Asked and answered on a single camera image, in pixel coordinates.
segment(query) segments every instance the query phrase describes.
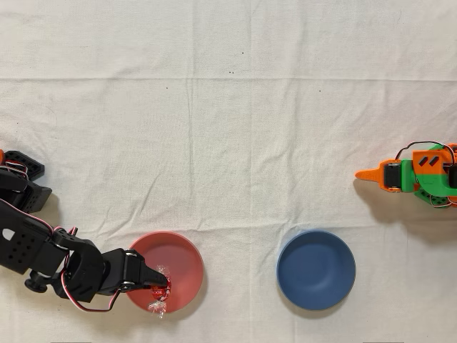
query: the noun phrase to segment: table surface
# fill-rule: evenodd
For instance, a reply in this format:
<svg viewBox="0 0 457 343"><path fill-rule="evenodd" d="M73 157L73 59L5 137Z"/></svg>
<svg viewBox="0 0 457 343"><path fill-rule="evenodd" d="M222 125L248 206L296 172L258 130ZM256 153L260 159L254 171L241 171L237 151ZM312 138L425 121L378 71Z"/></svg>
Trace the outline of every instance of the table surface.
<svg viewBox="0 0 457 343"><path fill-rule="evenodd" d="M5 342L455 339L457 210L353 177L457 141L454 0L3 1L0 42L0 147L45 163L37 215L102 251L172 230L206 268L161 321L125 295L86 314L0 269ZM355 256L337 307L278 290L297 224Z"/></svg>

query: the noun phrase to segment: wrapped candy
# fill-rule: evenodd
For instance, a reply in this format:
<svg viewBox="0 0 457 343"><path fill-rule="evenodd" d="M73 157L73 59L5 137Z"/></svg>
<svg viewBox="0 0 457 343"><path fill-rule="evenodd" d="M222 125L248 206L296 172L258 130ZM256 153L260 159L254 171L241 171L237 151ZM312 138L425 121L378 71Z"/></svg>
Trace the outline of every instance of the wrapped candy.
<svg viewBox="0 0 457 343"><path fill-rule="evenodd" d="M166 287L152 286L151 293L154 301L148 305L148 310L156 313L159 318L163 318L166 312L166 300L171 291L170 271L164 266L157 266L156 271L166 276L168 280Z"/></svg>

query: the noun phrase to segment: cable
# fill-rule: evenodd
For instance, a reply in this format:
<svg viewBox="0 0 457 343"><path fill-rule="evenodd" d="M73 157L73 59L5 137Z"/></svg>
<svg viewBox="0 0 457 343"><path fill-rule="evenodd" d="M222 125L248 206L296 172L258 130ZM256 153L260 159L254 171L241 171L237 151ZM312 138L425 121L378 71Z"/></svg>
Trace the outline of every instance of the cable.
<svg viewBox="0 0 457 343"><path fill-rule="evenodd" d="M27 168L27 166L26 166L24 163L22 163L22 162L17 162L17 161L13 161L12 159L7 159L7 160L5 161L5 164L12 164L12 165L14 165L14 166L22 166L22 167L24 168L24 171L25 171L26 173L29 172L29 168Z"/></svg>
<svg viewBox="0 0 457 343"><path fill-rule="evenodd" d="M40 218L36 218L34 216L32 216L31 214L28 214L26 212L22 212L20 209L17 209L16 207L14 207L13 205L11 205L9 202L6 202L5 200L3 199L0 199L2 200L2 202L4 202L5 204L7 204L8 206L10 206L12 209L15 209L17 212L20 212L22 214L25 214L26 216L28 216L29 218L32 218L32 219L35 219L37 220L38 222L44 224L44 226L46 226L48 229L49 229L49 233L50 234L53 234L54 230L52 229L52 226L49 225L48 223L46 223L44 220L40 219Z"/></svg>
<svg viewBox="0 0 457 343"><path fill-rule="evenodd" d="M395 156L395 159L399 159L400 158L400 155L401 153L403 152L403 150L407 150L409 149L411 146L413 146L414 144L421 144L421 143L432 143L432 144L437 144L437 145L441 145L442 147L444 148L447 148L447 150L449 150L451 152L451 158L452 158L452 165L456 164L456 158L454 156L454 150L452 150L452 148L449 146L449 145L445 145L443 143L440 143L439 141L414 141L412 143L410 143L408 146L405 146L404 148L402 148L398 153L397 153L397 156Z"/></svg>
<svg viewBox="0 0 457 343"><path fill-rule="evenodd" d="M0 169L6 169L9 172L13 172L13 173L20 173L20 174L22 174L23 177L25 177L27 179L27 181L29 180L29 175L27 175L27 173L24 172L23 170L20 170L17 168L12 168L10 166L0 166Z"/></svg>
<svg viewBox="0 0 457 343"><path fill-rule="evenodd" d="M76 236L76 233L78 231L78 228L77 227L73 227L70 231L69 231L69 234L71 234L72 236ZM70 291L66 288L66 285L65 285L65 273L66 273L66 269L68 267L68 262L69 262L69 257L70 257L70 251L66 254L65 256L65 260L64 260L64 268L62 268L61 272L60 272L60 280L61 280L61 283L62 283L62 287L64 288L64 292L65 294L67 295L67 297L69 298L69 300L71 301L71 303L76 306L78 309L80 309L81 311L85 311L85 312L109 312L112 310L113 306L114 306L114 302L116 302L117 300L117 297L120 295L121 291L118 289L116 290L116 292L114 293L114 295L111 297L111 300L109 301L109 304L108 304L108 309L88 309L87 307L84 307L83 305L79 304L73 297L72 295L70 294Z"/></svg>
<svg viewBox="0 0 457 343"><path fill-rule="evenodd" d="M60 273L60 279L62 282L62 287L64 288L65 294L67 297L70 299L70 301L73 303L74 306L78 307L81 311L85 312L109 312L114 306L114 302L117 300L117 297L120 295L121 291L117 290L116 293L111 297L111 300L109 301L108 304L108 309L88 309L87 307L84 307L83 305L79 304L70 294L68 289L66 288L65 285L65 269L63 269Z"/></svg>
<svg viewBox="0 0 457 343"><path fill-rule="evenodd" d="M441 207L450 207L450 205L452 205L452 201L449 200L449 198L448 198L449 202L447 204L444 204L444 205L435 205L431 200L431 195L429 195L428 198L430 199L431 206L433 206L433 208L435 208L435 209L439 209Z"/></svg>

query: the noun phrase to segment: blue bowl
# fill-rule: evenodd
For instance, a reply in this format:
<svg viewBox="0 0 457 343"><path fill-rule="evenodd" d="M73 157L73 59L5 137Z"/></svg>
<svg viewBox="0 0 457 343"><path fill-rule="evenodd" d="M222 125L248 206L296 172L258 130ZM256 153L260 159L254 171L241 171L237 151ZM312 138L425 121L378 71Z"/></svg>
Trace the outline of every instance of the blue bowl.
<svg viewBox="0 0 457 343"><path fill-rule="evenodd" d="M276 268L279 287L295 305L328 309L351 291L356 262L349 247L334 234L310 230L283 248Z"/></svg>

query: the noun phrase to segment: orange pointer tip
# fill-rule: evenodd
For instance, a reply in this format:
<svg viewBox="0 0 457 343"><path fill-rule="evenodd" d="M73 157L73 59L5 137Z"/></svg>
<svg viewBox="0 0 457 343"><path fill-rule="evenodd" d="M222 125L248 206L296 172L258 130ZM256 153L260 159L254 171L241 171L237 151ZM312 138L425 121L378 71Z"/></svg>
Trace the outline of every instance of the orange pointer tip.
<svg viewBox="0 0 457 343"><path fill-rule="evenodd" d="M384 185L384 166L389 163L400 162L397 159L387 159L379 163L378 168L375 169L363 169L356 172L356 178L360 180L378 182L380 188L388 192L397 192L397 189L389 189Z"/></svg>

